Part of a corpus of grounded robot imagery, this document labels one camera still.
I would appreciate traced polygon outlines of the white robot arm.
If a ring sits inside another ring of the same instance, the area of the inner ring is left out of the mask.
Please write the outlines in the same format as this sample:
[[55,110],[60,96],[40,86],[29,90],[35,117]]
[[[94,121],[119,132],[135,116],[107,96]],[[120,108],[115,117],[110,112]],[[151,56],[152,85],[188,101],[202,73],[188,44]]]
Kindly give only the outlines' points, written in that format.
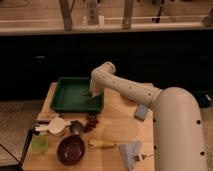
[[115,75],[105,62],[91,71],[93,97],[105,88],[142,104],[153,112],[155,171],[208,171],[201,112],[195,97],[179,87],[160,89]]

